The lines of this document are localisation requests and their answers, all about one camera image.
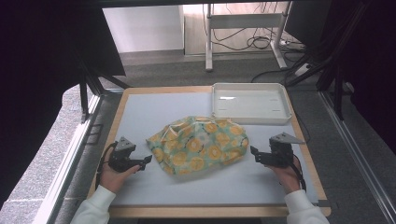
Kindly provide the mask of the white metal desk frame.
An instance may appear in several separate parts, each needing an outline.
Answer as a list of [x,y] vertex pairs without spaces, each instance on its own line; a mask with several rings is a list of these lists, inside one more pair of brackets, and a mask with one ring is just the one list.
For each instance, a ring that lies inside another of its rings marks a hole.
[[287,64],[280,52],[280,39],[283,34],[292,2],[289,1],[281,13],[271,14],[236,14],[236,15],[213,15],[212,7],[207,5],[205,14],[206,45],[205,45],[205,70],[213,70],[213,29],[237,29],[237,28],[276,28],[276,37],[270,41],[270,47],[275,55],[281,70],[287,68]]

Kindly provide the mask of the light grey table mat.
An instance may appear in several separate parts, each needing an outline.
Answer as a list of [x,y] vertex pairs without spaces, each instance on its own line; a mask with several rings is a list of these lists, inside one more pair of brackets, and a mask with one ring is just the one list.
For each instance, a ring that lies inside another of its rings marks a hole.
[[[118,138],[136,144],[131,154],[151,154],[146,140],[166,125],[187,116],[210,116],[207,92],[131,94],[117,129]],[[169,175],[157,161],[127,179],[114,206],[280,205],[285,192],[274,173],[255,162],[251,153],[230,165],[215,165],[189,175]]]

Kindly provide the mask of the dark floor socket cover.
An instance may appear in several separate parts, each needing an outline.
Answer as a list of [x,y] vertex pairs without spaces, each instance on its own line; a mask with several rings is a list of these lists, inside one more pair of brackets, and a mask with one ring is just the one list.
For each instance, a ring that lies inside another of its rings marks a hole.
[[85,144],[89,146],[97,145],[101,138],[102,130],[102,124],[93,124],[89,129]]

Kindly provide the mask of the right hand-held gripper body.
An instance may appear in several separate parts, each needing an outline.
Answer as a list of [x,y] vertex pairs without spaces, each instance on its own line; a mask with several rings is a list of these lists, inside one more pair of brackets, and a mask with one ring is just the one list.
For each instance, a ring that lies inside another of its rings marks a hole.
[[280,133],[269,139],[270,153],[261,153],[268,156],[268,165],[287,168],[293,164],[294,153],[292,144],[304,144],[304,141],[288,133]]

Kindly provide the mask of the white plastic tray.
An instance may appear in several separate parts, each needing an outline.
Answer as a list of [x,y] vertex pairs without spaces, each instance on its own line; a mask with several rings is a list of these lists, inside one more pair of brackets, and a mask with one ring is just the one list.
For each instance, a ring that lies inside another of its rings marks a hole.
[[292,117],[286,89],[278,83],[216,83],[212,115],[246,125],[285,125]]

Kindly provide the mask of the person's left hand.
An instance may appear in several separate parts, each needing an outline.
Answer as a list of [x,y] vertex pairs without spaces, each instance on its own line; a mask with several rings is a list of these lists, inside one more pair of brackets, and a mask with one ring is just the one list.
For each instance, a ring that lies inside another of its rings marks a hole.
[[113,193],[117,193],[123,186],[125,180],[132,174],[135,174],[140,169],[139,165],[136,165],[125,172],[119,173],[113,170],[107,163],[103,165],[102,172],[100,174],[99,184],[108,189]]

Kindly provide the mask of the green yellow floral cloth bag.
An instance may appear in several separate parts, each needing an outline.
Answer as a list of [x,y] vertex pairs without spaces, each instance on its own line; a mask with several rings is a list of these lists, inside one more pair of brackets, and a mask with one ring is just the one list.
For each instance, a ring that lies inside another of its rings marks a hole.
[[166,125],[146,140],[169,175],[201,172],[242,159],[248,150],[246,130],[230,119],[190,116]]

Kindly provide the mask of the dark curtain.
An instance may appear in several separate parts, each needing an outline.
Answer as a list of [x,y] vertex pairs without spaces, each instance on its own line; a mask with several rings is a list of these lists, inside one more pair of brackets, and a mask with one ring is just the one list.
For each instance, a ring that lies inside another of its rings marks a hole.
[[351,102],[396,154],[396,0],[332,0],[325,32],[368,5],[340,57]]
[[0,0],[0,209],[88,74],[120,76],[99,0]]

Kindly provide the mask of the white cabinet panel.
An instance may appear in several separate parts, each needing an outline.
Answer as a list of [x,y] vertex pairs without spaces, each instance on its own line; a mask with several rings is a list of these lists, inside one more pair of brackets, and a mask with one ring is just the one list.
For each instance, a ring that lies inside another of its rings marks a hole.
[[182,6],[104,8],[119,53],[184,49]]

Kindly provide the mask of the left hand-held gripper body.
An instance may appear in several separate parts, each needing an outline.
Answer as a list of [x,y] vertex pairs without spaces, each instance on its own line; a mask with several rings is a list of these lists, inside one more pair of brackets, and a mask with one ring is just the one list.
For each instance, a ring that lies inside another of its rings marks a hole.
[[130,155],[135,151],[136,145],[124,136],[117,142],[114,150],[110,153],[108,165],[116,172],[123,173],[139,164],[138,160],[132,160]]

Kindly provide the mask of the black metal stand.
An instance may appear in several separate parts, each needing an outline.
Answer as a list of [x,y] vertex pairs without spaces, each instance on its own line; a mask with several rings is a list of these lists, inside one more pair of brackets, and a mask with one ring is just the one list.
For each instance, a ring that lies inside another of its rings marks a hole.
[[312,77],[319,71],[322,71],[322,74],[316,83],[316,88],[318,91],[326,91],[329,89],[331,84],[334,83],[332,109],[337,118],[340,120],[343,120],[344,118],[342,114],[343,75],[339,72],[339,61],[349,38],[356,28],[356,25],[357,22],[355,19],[348,19],[347,23],[341,27],[343,33],[334,44],[327,59],[303,73],[299,77],[285,83],[287,87],[292,87],[307,79],[308,77]]

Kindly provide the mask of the aluminium rail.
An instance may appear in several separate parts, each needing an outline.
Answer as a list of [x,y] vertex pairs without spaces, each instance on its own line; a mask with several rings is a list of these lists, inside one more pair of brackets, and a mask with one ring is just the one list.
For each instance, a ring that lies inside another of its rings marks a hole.
[[74,136],[69,144],[64,158],[60,164],[49,190],[40,205],[32,224],[48,224],[54,213],[57,202],[60,200],[64,184],[78,154],[85,135],[93,121],[93,114],[101,101],[101,96],[94,95],[88,103],[88,118],[77,126]]
[[336,115],[335,111],[333,110],[333,103],[330,96],[326,92],[321,91],[318,93],[318,95],[325,105],[326,110],[328,111],[330,118],[337,129],[337,132],[339,132],[341,135],[349,154],[361,172],[365,183],[372,192],[372,195],[374,196],[375,201],[377,202],[386,221],[388,224],[396,224],[396,206],[389,197],[389,194],[385,190],[383,184],[376,177],[372,167],[363,156],[361,148],[358,146],[347,125]]

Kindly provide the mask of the white power strip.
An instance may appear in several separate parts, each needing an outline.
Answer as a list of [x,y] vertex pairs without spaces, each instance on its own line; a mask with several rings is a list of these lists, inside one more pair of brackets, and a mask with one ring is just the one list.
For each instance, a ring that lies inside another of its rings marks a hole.
[[310,63],[304,63],[300,68],[298,68],[294,75],[299,77],[301,75],[303,75],[304,73],[306,73],[310,68],[312,67],[312,65]]

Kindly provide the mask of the wooden table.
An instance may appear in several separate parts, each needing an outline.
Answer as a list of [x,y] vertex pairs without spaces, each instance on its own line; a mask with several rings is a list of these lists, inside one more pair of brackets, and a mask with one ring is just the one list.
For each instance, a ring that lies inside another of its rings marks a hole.
[[[157,93],[190,93],[207,92],[212,96],[210,86],[190,86],[190,87],[157,87],[157,88],[130,88],[123,92],[119,108],[116,112],[113,124],[108,135],[108,142],[119,139],[116,136],[120,125],[120,118],[125,108],[128,96],[131,94],[157,94]],[[288,213],[286,205],[219,205],[219,206],[114,206],[111,204],[109,209],[112,217],[128,218],[221,218],[221,217],[283,217]]]

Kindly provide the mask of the black tripod stand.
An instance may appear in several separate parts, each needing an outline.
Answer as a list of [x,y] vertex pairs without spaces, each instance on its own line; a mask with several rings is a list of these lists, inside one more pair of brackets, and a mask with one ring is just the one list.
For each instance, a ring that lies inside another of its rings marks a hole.
[[90,117],[88,91],[91,91],[94,95],[101,95],[105,92],[105,88],[99,80],[100,77],[103,77],[122,89],[128,89],[129,85],[111,75],[99,72],[97,69],[89,68],[82,59],[78,59],[78,68],[80,69],[79,89],[81,101],[81,122],[84,123]]

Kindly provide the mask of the person's right hand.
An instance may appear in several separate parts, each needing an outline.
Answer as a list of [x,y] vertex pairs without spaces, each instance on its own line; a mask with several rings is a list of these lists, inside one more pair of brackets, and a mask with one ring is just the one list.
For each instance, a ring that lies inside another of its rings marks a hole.
[[299,177],[293,170],[292,166],[287,168],[267,166],[267,168],[271,169],[275,173],[280,185],[285,191],[285,194],[290,194],[301,189]]

